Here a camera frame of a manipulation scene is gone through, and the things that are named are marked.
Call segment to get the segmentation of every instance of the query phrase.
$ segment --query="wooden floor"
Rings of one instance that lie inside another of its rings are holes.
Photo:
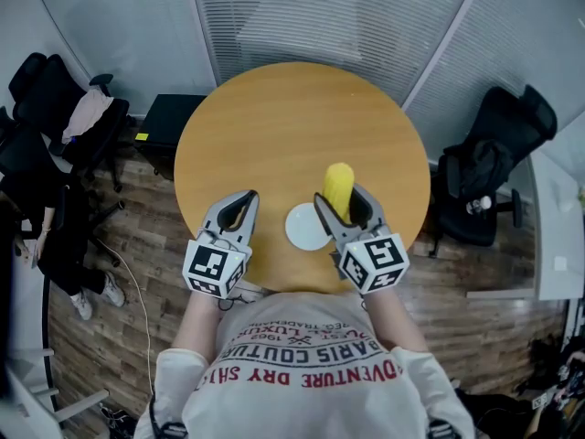
[[[112,190],[107,173],[98,171],[91,187],[106,204],[122,198],[126,209],[101,226],[105,242],[120,252],[143,290],[152,335],[151,361],[169,346],[189,292],[181,276],[190,234],[176,204],[173,183],[153,174],[140,156],[128,152],[119,163],[123,191]],[[423,229],[409,251],[411,266],[399,293],[424,331],[433,353],[450,377],[471,392],[510,392],[530,372],[527,343],[564,324],[562,302],[474,301],[468,290],[521,287],[534,276],[534,229],[531,210],[516,230],[501,217],[493,248],[465,246],[445,238],[439,258],[427,257],[431,238]],[[103,257],[86,262],[112,269]],[[131,278],[121,265],[113,270],[128,304],[114,308],[90,296],[94,316],[83,322],[69,298],[55,285],[49,302],[49,344],[55,349],[53,376],[59,408],[106,388],[106,404],[138,416],[149,397],[143,309]],[[67,421],[67,437],[94,437],[103,429],[98,409]]]

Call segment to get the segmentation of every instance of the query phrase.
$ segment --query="power cord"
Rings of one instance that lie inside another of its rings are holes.
[[[136,278],[134,278],[134,275],[133,275],[132,271],[130,270],[130,267],[128,266],[128,263],[126,263],[126,261],[124,260],[124,258],[117,251],[115,251],[111,247],[108,247],[101,239],[98,239],[98,241],[101,242],[101,245],[103,245],[103,247],[105,247],[108,251],[110,251],[111,253],[113,253],[116,257],[118,257],[122,261],[122,263],[126,267],[126,270],[128,270],[128,273],[132,277],[132,279],[134,281],[134,284],[136,285],[136,289],[138,290],[138,297],[140,298],[140,303],[143,305],[144,320],[145,320],[145,323],[146,323],[146,337],[148,338],[148,349],[146,350],[146,362],[148,362],[148,385],[150,387],[150,393],[151,393],[151,395],[154,395],[154,391],[153,391],[153,377],[152,377],[152,374],[150,372],[150,330],[148,329],[148,313],[146,312],[146,306],[144,305],[142,291],[140,290],[140,286],[138,285],[138,282],[136,281]]]

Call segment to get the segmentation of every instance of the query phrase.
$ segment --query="white desk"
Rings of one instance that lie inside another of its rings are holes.
[[[471,291],[471,299],[581,299],[585,282],[583,215],[579,185],[546,155],[536,151],[528,165],[536,211],[535,286],[527,289]]]

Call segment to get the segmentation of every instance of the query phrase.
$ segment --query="person in black clothes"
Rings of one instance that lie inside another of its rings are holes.
[[[79,193],[69,196],[79,199],[68,203],[67,222],[59,230],[51,229],[58,193],[65,185],[63,180],[43,171],[10,174],[0,182],[0,202],[8,203],[13,210],[16,247],[28,259],[30,252],[24,240],[37,239],[33,259],[37,260],[38,268],[71,297],[81,317],[88,320],[92,309],[83,288],[108,296],[118,307],[123,306],[125,298],[112,273],[83,266],[89,208],[79,183],[68,183],[69,187],[79,189]],[[20,230],[23,220],[30,220],[32,230]]]

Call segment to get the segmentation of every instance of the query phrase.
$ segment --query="black office chair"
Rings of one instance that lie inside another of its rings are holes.
[[[95,191],[85,191],[78,177],[62,172],[55,165],[39,131],[28,124],[13,126],[12,131],[0,143],[0,172],[8,175],[41,169],[49,174],[54,174],[58,177],[58,182],[63,184],[58,194],[58,204],[55,208],[52,228],[54,230],[62,228],[69,217],[78,216],[76,212],[80,207],[87,207],[89,212],[88,241],[95,245],[98,251],[106,253],[114,267],[120,265],[118,257],[98,241],[93,231],[114,211],[123,209],[124,203],[118,201],[106,209],[100,209],[100,199]],[[91,201],[94,203],[94,207],[90,206]]]
[[[443,233],[473,245],[492,245],[500,211],[512,211],[514,225],[520,228],[518,192],[513,189],[512,200],[500,204],[495,192],[520,161],[556,133],[555,112],[531,86],[519,99],[499,87],[487,92],[472,130],[462,144],[444,150],[432,178],[431,215],[437,234],[430,257],[437,256]],[[469,213],[467,204],[484,196],[492,200],[492,207]]]
[[[90,86],[99,86],[109,96],[106,85],[112,78],[112,75],[98,75],[90,81]],[[70,162],[75,173],[86,169],[88,180],[93,180],[93,169],[105,159],[112,172],[114,190],[120,192],[122,185],[113,158],[118,147],[130,146],[117,143],[122,128],[133,121],[127,116],[127,101],[114,99],[88,132],[64,145],[63,131],[85,91],[71,78],[61,57],[52,55],[47,59],[39,53],[29,55],[8,89],[16,103],[13,111],[16,121],[28,123],[50,138],[49,151]]]

